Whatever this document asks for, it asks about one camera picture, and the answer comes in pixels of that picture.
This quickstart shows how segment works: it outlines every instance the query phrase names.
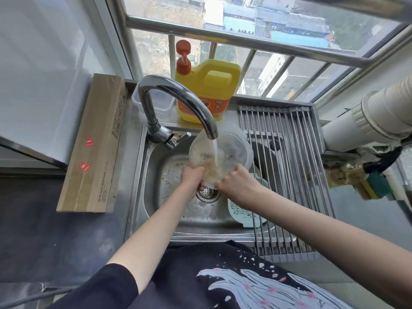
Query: person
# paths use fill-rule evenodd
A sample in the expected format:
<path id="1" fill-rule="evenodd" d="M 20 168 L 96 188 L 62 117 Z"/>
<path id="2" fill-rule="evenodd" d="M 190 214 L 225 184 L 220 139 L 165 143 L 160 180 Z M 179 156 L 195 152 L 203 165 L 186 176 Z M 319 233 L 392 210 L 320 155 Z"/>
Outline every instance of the person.
<path id="1" fill-rule="evenodd" d="M 350 308 L 233 241 L 167 250 L 187 204 L 203 189 L 203 172 L 184 168 L 164 205 L 90 280 L 49 308 Z M 412 253 L 276 194 L 241 165 L 215 187 L 295 234 L 390 305 L 412 305 Z"/>

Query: faucet handle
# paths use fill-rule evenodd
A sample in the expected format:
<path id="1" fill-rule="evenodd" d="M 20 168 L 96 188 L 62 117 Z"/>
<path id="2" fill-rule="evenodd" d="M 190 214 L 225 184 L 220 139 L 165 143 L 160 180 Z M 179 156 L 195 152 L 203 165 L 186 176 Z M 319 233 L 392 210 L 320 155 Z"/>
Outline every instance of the faucet handle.
<path id="1" fill-rule="evenodd" d="M 173 136 L 165 144 L 169 149 L 174 149 L 180 142 L 190 138 L 192 136 L 191 132 L 186 132 L 182 136 L 174 133 Z"/>

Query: hand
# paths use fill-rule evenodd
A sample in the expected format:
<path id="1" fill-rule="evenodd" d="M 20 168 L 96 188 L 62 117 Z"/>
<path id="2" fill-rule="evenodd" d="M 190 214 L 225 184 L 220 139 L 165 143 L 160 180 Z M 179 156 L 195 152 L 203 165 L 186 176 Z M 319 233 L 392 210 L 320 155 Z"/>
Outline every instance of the hand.
<path id="1" fill-rule="evenodd" d="M 259 194 L 269 191 L 240 164 L 235 166 L 234 172 L 230 172 L 221 181 L 216 181 L 214 186 L 236 205 L 250 211 L 253 211 L 253 204 Z"/>
<path id="2" fill-rule="evenodd" d="M 180 176 L 180 184 L 192 186 L 193 189 L 203 191 L 206 187 L 202 179 L 204 172 L 205 167 L 203 166 L 197 168 L 186 166 Z"/>

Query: black sleeve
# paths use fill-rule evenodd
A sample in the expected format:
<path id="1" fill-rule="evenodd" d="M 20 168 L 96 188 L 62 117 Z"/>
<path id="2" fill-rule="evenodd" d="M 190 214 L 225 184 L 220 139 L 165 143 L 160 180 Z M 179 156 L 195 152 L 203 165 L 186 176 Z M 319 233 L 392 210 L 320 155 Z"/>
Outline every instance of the black sleeve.
<path id="1" fill-rule="evenodd" d="M 139 294 L 130 271 L 118 264 L 101 268 L 90 280 L 52 304 L 49 309 L 123 309 Z"/>

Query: person's right hand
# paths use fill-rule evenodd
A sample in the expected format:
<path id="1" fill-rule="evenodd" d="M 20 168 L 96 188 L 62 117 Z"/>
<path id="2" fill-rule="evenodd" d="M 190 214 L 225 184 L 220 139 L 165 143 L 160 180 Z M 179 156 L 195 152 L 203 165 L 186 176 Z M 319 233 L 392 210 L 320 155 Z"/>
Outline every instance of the person's right hand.
<path id="1" fill-rule="evenodd" d="M 216 181 L 214 186 L 236 205 L 250 211 L 253 211 L 254 201 L 259 198 L 259 194 L 268 190 L 240 164 L 235 166 L 234 172 Z"/>

